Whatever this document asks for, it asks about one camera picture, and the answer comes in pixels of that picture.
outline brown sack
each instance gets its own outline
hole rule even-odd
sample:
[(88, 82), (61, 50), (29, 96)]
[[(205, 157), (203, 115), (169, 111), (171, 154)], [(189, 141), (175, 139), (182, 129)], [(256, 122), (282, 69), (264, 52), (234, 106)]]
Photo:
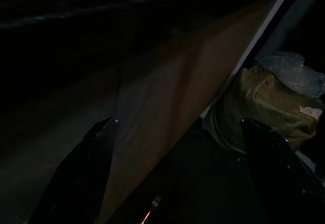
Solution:
[(241, 69), (223, 97), (203, 120), (215, 140), (226, 149), (245, 153), (242, 118), (265, 123), (284, 135), (293, 150), (316, 134), (324, 110), (321, 99), (297, 94), (260, 66)]

